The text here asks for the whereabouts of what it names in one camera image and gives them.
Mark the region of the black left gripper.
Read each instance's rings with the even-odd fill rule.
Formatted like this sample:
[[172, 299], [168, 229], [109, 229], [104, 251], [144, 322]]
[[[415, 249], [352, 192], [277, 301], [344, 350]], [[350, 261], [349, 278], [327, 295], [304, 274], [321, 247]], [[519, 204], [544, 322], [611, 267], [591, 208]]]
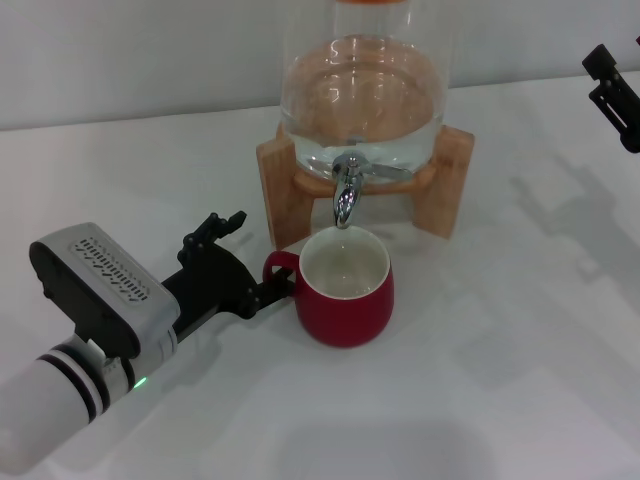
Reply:
[[179, 342], [216, 314], [231, 313], [250, 319], [258, 310], [294, 294], [293, 270], [269, 267], [263, 281], [257, 284], [241, 261], [215, 244], [239, 230], [246, 217], [244, 211], [228, 219], [213, 212], [183, 238], [177, 254], [182, 268], [162, 282], [179, 304], [180, 314], [173, 323]]

